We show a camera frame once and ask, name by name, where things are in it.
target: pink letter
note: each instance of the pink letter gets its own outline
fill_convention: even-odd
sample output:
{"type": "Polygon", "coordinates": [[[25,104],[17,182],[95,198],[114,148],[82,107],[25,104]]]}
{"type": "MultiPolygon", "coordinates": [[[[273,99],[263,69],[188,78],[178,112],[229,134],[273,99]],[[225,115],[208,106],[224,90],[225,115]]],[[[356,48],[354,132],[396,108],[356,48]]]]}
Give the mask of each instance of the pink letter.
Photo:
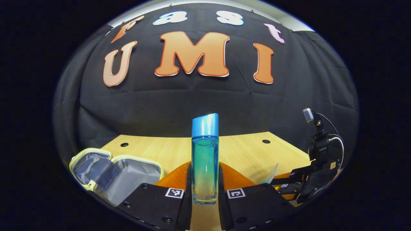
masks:
{"type": "Polygon", "coordinates": [[[275,40],[277,40],[277,41],[279,41],[280,43],[283,43],[283,44],[285,43],[284,39],[280,38],[279,34],[281,34],[281,32],[279,30],[277,30],[275,28],[275,26],[273,26],[271,24],[267,24],[267,23],[264,23],[264,25],[267,26],[270,29],[270,33],[275,38],[275,40]]]}

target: glass bottle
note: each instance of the glass bottle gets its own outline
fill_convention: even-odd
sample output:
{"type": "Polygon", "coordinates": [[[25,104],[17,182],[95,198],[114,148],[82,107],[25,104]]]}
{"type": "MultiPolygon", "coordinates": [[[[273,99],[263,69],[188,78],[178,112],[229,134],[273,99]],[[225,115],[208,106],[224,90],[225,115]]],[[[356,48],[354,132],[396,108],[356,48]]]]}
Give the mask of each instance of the glass bottle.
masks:
{"type": "Polygon", "coordinates": [[[218,192],[218,114],[193,119],[191,180],[193,202],[213,205],[218,192]]]}

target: letter s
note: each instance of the letter s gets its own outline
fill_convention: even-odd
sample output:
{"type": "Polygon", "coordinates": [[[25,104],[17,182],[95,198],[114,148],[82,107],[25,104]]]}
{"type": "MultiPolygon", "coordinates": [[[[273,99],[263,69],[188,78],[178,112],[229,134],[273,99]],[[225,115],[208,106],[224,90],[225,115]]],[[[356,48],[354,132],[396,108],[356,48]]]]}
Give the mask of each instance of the letter s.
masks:
{"type": "Polygon", "coordinates": [[[242,16],[237,13],[220,10],[220,11],[217,11],[216,14],[219,16],[217,17],[217,20],[221,23],[227,23],[231,25],[244,24],[244,21],[242,20],[242,16]]]}

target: white wall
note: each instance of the white wall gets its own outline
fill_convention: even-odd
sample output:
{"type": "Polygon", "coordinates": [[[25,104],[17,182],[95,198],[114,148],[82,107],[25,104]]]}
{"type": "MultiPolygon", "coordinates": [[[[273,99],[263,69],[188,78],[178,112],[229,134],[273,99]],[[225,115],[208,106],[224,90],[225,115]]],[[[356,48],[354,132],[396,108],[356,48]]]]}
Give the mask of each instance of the white wall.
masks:
{"type": "Polygon", "coordinates": [[[303,22],[301,22],[300,20],[294,18],[291,15],[278,18],[278,21],[280,21],[283,24],[283,26],[285,26],[289,29],[292,29],[293,31],[299,31],[299,30],[314,31],[309,26],[305,25],[303,22]]]}
{"type": "Polygon", "coordinates": [[[268,14],[262,12],[262,11],[259,11],[258,9],[250,7],[249,5],[245,5],[245,4],[236,2],[235,0],[234,1],[230,1],[230,0],[163,0],[163,1],[155,0],[155,1],[152,1],[152,2],[148,2],[148,3],[145,3],[145,4],[139,5],[135,8],[127,11],[126,13],[124,13],[123,15],[120,15],[119,17],[115,18],[114,20],[112,20],[108,24],[112,27],[116,27],[116,26],[120,25],[123,21],[128,21],[128,20],[131,20],[131,19],[136,18],[138,16],[144,15],[148,12],[168,7],[168,6],[170,6],[170,4],[180,5],[180,4],[187,4],[187,3],[218,3],[218,4],[237,7],[237,8],[240,8],[240,9],[253,10],[254,13],[259,14],[261,16],[264,16],[268,19],[273,20],[274,22],[279,23],[279,21],[276,18],[274,18],[274,17],[272,17],[272,16],[270,16],[270,15],[268,15],[268,14]]]}
{"type": "Polygon", "coordinates": [[[237,7],[237,8],[248,10],[248,11],[253,10],[254,13],[259,14],[268,19],[271,19],[274,22],[282,23],[283,26],[290,28],[293,31],[298,31],[298,30],[314,31],[313,29],[305,25],[303,22],[292,17],[288,13],[272,5],[269,5],[265,2],[259,1],[259,0],[153,0],[153,1],[149,1],[144,4],[141,4],[139,6],[136,6],[135,8],[113,19],[108,24],[111,25],[112,27],[116,27],[120,25],[123,21],[129,21],[133,18],[144,15],[148,12],[161,9],[161,8],[165,8],[165,7],[169,7],[170,4],[180,5],[180,4],[187,4],[187,3],[218,3],[218,4],[237,7]]]}

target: table surface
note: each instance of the table surface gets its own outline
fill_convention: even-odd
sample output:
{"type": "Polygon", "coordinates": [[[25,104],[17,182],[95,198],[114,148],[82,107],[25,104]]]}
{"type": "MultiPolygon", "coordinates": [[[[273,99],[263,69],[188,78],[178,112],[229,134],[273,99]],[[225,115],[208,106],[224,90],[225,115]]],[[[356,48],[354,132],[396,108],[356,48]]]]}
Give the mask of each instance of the table surface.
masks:
{"type": "MultiPolygon", "coordinates": [[[[132,155],[160,163],[167,175],[191,161],[191,137],[146,137],[119,135],[102,149],[112,157],[132,155]]],[[[219,161],[260,184],[279,163],[276,175],[311,164],[307,153],[270,132],[219,137],[219,161]]],[[[193,204],[192,231],[220,231],[218,203],[212,206],[193,204]]]]}

